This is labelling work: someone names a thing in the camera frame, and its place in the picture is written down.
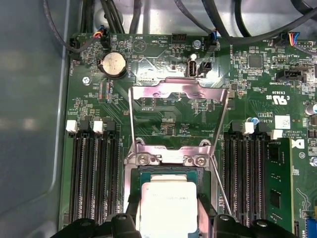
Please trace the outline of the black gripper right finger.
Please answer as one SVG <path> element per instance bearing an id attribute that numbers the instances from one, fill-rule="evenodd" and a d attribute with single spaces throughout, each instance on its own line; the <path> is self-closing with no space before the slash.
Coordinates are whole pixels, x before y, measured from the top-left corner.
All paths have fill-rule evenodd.
<path id="1" fill-rule="evenodd" d="M 198 237 L 200 238 L 294 238 L 295 235 L 264 219 L 246 227 L 228 214 L 217 214 L 210 200 L 198 194 Z"/>

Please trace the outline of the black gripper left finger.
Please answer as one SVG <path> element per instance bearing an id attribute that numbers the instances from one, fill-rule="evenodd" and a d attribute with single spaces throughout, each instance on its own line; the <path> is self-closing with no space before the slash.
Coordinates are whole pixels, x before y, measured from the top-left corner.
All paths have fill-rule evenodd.
<path id="1" fill-rule="evenodd" d="M 139 238 L 136 215 L 140 195 L 130 195 L 125 213 L 113 215 L 99 225 L 95 220 L 78 219 L 56 233 L 58 238 Z"/>

